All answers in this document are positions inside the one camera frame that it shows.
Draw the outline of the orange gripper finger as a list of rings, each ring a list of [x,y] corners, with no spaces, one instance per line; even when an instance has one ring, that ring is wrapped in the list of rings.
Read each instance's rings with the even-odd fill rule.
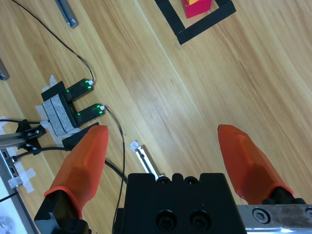
[[[97,193],[108,139],[107,126],[93,126],[65,158],[34,218],[42,234],[92,232],[82,210]]]
[[[305,204],[295,198],[267,156],[251,138],[232,125],[218,126],[224,164],[239,197],[250,205]]]

